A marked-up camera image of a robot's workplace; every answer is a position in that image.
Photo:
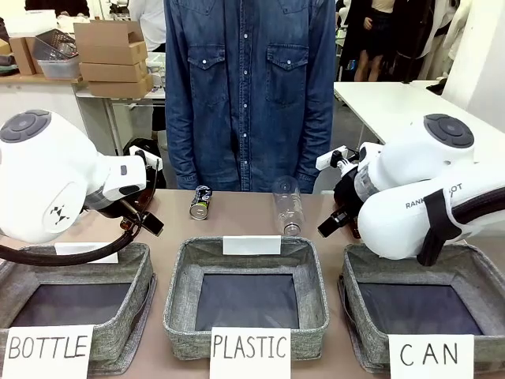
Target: blank white label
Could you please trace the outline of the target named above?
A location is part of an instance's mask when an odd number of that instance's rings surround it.
[[[223,237],[223,255],[280,255],[280,235],[236,235]]]
[[[54,249],[56,250],[56,255],[70,255],[88,253],[107,245],[109,245],[109,242],[56,242]],[[89,263],[118,263],[118,253],[113,253],[108,257]]]

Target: brown cardboard box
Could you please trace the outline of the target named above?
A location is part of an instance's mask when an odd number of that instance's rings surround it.
[[[136,21],[101,21],[73,25],[77,51],[84,63],[134,65],[148,57],[140,24]]]
[[[28,45],[24,37],[9,39],[10,48],[13,50],[14,58],[16,59],[17,67],[21,75],[33,75],[36,69],[30,56]]]
[[[30,58],[32,59],[33,66],[35,67],[35,72],[36,73],[44,73],[42,69],[39,66],[39,63],[37,60],[33,57],[33,49],[35,46],[35,37],[25,37],[26,38],[26,44],[28,45],[28,51],[30,51]]]
[[[0,55],[9,55],[10,53],[11,50],[9,43],[0,39]]]
[[[94,96],[140,99],[152,90],[152,76],[146,75],[137,83],[90,81],[89,90]]]
[[[81,63],[80,73],[85,81],[141,81],[148,74],[145,61],[136,65],[104,65],[100,63]]]

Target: plastic bottle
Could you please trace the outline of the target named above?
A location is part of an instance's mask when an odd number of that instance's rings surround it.
[[[295,236],[301,233],[305,221],[301,209],[298,182],[290,176],[278,178],[272,187],[277,228],[281,234]]]

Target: table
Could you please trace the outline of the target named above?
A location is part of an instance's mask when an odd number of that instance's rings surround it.
[[[121,138],[119,137],[118,123],[114,115],[114,109],[112,107],[113,103],[119,104],[135,104],[141,106],[165,106],[165,88],[157,88],[149,92],[142,99],[111,99],[102,96],[94,96],[91,94],[89,88],[82,88],[76,91],[76,97],[80,99],[99,99],[103,105],[103,109],[107,115],[107,123],[109,126],[110,133],[112,135],[112,141],[114,143],[114,149],[116,154],[119,156],[123,155]]]
[[[224,193],[216,192],[212,198],[209,218],[205,221],[189,217],[192,191],[158,190],[150,210],[164,223],[165,228],[156,238],[142,231],[137,242],[151,247],[151,261],[158,275],[158,286],[148,317],[148,323],[140,342],[140,347],[132,365],[121,379],[208,379],[209,362],[178,361],[171,353],[170,341],[166,335],[162,314],[174,267],[178,248],[187,238],[201,235],[275,235],[273,202],[269,193]],[[293,362],[292,377],[298,378],[342,378],[371,379],[386,378],[385,375],[366,373],[357,363],[350,343],[349,334],[340,306],[337,279],[342,270],[344,247],[353,242],[346,230],[336,231],[329,238],[322,238],[316,226],[325,220],[333,208],[333,198],[329,195],[302,195],[306,218],[303,236],[316,244],[323,270],[324,283],[330,308],[330,325],[324,337],[323,356],[319,360]],[[77,225],[69,229],[60,242],[100,242],[111,241],[121,234],[118,220],[109,220],[99,213],[87,214]],[[12,247],[24,244],[8,238],[0,243]],[[489,244],[493,251],[490,257],[505,268],[505,254],[500,246],[503,242]],[[481,379],[505,379],[505,374],[494,374]]]
[[[335,82],[334,94],[342,98],[383,143],[394,138],[413,120],[426,114],[443,113],[459,118],[472,130],[476,161],[496,158],[505,145],[504,133],[441,96],[423,89],[420,83]]]

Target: gray fabric basket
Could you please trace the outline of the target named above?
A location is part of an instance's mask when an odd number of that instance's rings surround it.
[[[55,254],[53,246],[33,246],[24,251]],[[35,267],[3,261],[0,264],[0,366],[9,327],[40,285],[131,283],[116,315],[93,328],[88,371],[90,374],[124,373],[137,352],[156,279],[147,245],[128,245],[119,252],[118,260],[117,264],[65,267]]]
[[[321,356],[328,326],[324,282],[314,245],[282,237],[280,256],[224,256],[222,237],[192,238],[182,243],[163,314],[163,326],[179,359],[208,358],[211,332],[196,331],[196,312],[204,274],[291,274],[297,297],[299,329],[291,329],[293,360]]]
[[[475,372],[505,369],[505,279],[476,247],[445,246],[432,267],[415,259],[380,258],[365,245],[345,249],[342,304],[346,308],[351,341],[360,364],[372,373],[389,371],[387,334],[373,323],[359,283],[449,285],[458,294],[483,332],[475,336]]]

